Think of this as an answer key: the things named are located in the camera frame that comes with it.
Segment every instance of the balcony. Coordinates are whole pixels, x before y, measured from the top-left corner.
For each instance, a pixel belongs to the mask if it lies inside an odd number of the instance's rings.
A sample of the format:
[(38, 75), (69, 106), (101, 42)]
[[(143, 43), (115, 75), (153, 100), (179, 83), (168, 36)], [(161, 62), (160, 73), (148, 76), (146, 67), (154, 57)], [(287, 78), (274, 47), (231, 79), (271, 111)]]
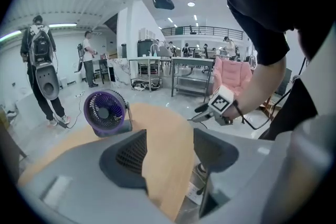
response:
[(217, 36), (217, 37), (229, 37), (231, 39), (243, 39), (243, 31), (221, 28), (221, 27), (212, 27), (212, 26), (180, 26), (180, 27), (171, 27), (164, 28), (161, 30), (164, 36), (177, 36), (177, 35), (208, 35), (208, 36)]

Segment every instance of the black pants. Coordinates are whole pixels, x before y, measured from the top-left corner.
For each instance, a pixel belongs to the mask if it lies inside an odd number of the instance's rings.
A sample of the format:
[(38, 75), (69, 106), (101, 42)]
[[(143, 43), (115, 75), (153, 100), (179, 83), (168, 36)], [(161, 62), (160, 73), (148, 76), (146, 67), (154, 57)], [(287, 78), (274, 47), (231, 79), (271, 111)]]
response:
[(86, 81), (89, 87), (92, 87), (93, 86), (93, 61), (92, 60), (85, 61), (84, 68), (85, 68)]
[[(43, 96), (43, 94), (40, 91), (40, 88), (37, 84), (36, 76), (35, 76), (35, 71), (33, 71), (31, 68), (28, 69), (27, 72), (29, 76), (29, 81), (30, 81), (30, 86), (33, 90), (33, 93), (35, 95), (35, 98), (38, 102), (38, 105), (42, 109), (43, 113), (45, 113), (47, 120), (53, 120), (54, 119), (54, 113), (52, 112), (47, 99)], [(59, 98), (56, 98), (51, 101), (52, 107), (54, 108), (56, 114), (59, 117), (63, 117), (65, 115), (64, 113), (64, 108), (61, 105), (61, 102)]]

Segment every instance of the fan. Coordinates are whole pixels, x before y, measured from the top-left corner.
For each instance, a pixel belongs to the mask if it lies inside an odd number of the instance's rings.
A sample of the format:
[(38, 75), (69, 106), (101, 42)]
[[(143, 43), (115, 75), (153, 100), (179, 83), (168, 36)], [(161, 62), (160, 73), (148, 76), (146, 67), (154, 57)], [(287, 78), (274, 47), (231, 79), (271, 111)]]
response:
[[(128, 110), (129, 120), (124, 120)], [(132, 130), (130, 105), (115, 91), (102, 90), (89, 95), (84, 103), (84, 115), (99, 137)]]

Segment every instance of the fan grille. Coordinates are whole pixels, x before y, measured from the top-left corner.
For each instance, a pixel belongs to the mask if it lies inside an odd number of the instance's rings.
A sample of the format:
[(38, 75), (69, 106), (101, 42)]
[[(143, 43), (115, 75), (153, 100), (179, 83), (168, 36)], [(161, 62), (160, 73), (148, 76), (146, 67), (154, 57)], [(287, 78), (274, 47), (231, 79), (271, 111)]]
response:
[(92, 127), (100, 130), (112, 131), (123, 122), (123, 104), (111, 93), (94, 93), (88, 99), (87, 109), (88, 122)]

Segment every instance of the pink chair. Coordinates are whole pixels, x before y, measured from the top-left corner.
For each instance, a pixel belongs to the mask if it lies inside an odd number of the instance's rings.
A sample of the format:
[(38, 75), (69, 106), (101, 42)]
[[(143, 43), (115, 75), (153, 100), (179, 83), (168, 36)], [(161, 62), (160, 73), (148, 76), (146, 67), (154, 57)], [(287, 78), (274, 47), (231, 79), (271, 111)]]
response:
[(247, 62), (235, 62), (217, 57), (214, 66), (213, 92), (220, 85), (224, 85), (233, 91), (236, 98), (246, 88), (251, 77), (252, 72)]

